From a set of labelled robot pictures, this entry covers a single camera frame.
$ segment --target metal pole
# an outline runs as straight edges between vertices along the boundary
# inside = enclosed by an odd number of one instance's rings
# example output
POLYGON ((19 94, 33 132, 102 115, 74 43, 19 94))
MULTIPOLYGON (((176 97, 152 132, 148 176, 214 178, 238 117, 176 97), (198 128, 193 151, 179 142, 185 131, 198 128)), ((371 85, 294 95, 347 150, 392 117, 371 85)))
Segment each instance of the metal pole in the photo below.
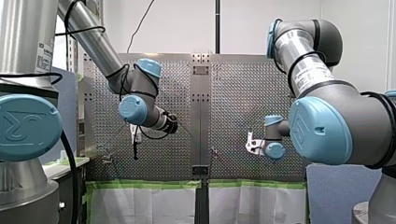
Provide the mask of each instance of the metal pole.
POLYGON ((220 0, 216 0, 216 53, 220 54, 220 0))

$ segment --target robotic arm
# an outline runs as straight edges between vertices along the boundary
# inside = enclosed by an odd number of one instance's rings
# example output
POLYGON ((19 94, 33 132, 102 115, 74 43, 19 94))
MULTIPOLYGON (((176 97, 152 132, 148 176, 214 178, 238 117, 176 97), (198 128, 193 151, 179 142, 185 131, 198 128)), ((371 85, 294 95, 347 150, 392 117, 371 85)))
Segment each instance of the robotic arm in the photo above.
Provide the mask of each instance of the robotic arm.
MULTIPOLYGON (((60 0, 58 15, 72 32, 100 26, 99 20, 81 1, 60 0)), ((74 34, 74 37, 106 76, 109 89, 116 94, 131 94, 120 103, 120 115, 124 120, 166 133, 177 131, 176 116, 154 104, 161 77, 159 63, 150 59, 138 60, 129 74, 129 65, 122 63, 101 30, 74 34)))
POLYGON ((328 21, 276 21, 268 40, 267 56, 283 65, 297 99, 289 121, 266 118, 262 147, 268 150, 290 134, 298 153, 309 161, 383 168, 368 216, 370 223, 396 223, 396 92, 359 93, 332 76, 343 44, 328 21))

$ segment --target perforated metal panel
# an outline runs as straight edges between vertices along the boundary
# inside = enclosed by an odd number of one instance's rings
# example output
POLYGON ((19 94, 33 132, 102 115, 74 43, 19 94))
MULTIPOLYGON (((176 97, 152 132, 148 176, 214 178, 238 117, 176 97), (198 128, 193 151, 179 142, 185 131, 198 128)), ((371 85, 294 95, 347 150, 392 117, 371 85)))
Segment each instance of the perforated metal panel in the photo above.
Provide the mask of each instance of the perforated metal panel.
POLYGON ((280 161, 245 150, 248 130, 264 137, 265 115, 289 115, 287 77, 262 56, 213 56, 210 178, 251 178, 303 181, 304 162, 284 138, 280 161))
POLYGON ((148 56, 162 63, 163 78, 157 105, 176 113, 184 128, 180 127, 177 134, 160 141, 145 139, 138 146, 139 160, 135 161, 129 125, 119 116, 119 97, 108 91, 106 79, 87 60, 85 67, 87 73, 92 74, 92 80, 88 76, 86 81, 91 83, 92 89, 87 91, 85 120, 88 127, 92 124, 94 138, 87 142, 88 148, 95 148, 96 154, 87 170, 88 178, 186 180, 192 178, 192 165, 201 162, 210 165, 209 178, 212 179, 304 180, 305 163, 292 148, 289 138, 284 138, 287 154, 280 161, 258 157, 245 150, 249 129, 253 130, 255 138, 264 137, 265 115, 278 114, 286 118, 289 114, 292 100, 287 78, 277 72, 272 62, 263 56, 210 55, 207 64, 210 73, 199 78, 192 74, 196 62, 192 63, 191 55, 121 56, 129 63, 148 56), (198 105, 197 93, 204 93, 208 101, 205 99, 205 103, 201 101, 198 105), (205 111, 209 111, 210 116, 202 114, 205 111), (209 132, 200 130, 205 125, 196 120, 202 119, 208 120, 209 132), (206 139, 203 134, 209 135, 209 148, 203 147, 207 146, 202 142, 206 139))
MULTIPOLYGON (((148 56, 122 55, 130 64, 144 57, 148 56)), ((180 125, 177 134, 163 140, 145 138, 137 146, 139 160, 135 161, 129 124, 120 119, 118 111, 119 96, 109 92, 106 79, 94 66, 92 114, 97 155, 88 169, 91 179, 191 179, 191 56, 160 55, 154 59, 163 66, 157 106, 177 114, 180 125)), ((147 134, 163 135, 154 131, 147 134)))

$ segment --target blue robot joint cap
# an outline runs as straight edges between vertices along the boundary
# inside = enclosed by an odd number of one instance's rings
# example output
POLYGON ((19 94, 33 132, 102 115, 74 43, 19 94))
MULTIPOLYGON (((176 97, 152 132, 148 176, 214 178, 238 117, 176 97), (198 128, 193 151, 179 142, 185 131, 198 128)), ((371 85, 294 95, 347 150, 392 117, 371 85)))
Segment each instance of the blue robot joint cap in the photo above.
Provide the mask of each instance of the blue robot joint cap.
POLYGON ((161 64, 152 59, 139 59, 136 63, 140 69, 153 77, 161 77, 161 64))

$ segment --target small object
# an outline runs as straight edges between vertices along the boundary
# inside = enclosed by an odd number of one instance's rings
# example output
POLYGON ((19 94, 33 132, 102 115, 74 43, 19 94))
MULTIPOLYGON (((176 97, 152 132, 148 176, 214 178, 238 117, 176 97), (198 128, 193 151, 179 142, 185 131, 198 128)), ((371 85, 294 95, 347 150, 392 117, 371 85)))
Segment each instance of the small object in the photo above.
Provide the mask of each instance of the small object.
POLYGON ((285 148, 280 143, 271 143, 265 149, 265 155, 273 160, 280 160, 283 156, 285 156, 285 148))
POLYGON ((59 211, 63 211, 66 208, 66 205, 64 203, 59 203, 59 211))

